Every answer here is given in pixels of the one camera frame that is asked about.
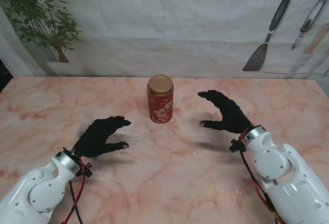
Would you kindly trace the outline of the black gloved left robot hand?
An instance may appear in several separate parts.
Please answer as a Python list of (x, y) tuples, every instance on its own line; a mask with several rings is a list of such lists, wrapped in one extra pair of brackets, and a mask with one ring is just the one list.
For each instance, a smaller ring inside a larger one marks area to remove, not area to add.
[(131, 122), (123, 116), (96, 119), (78, 139), (72, 150), (77, 156), (92, 158), (126, 149), (129, 147), (126, 142), (107, 143), (106, 141), (118, 129), (130, 124)]

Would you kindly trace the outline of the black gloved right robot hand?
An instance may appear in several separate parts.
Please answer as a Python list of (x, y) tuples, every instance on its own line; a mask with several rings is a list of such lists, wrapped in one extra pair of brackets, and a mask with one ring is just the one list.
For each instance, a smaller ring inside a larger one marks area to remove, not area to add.
[(240, 107), (223, 93), (216, 90), (201, 91), (198, 95), (213, 103), (222, 115), (221, 121), (202, 120), (199, 125), (215, 130), (225, 130), (234, 134), (242, 134), (254, 128)]

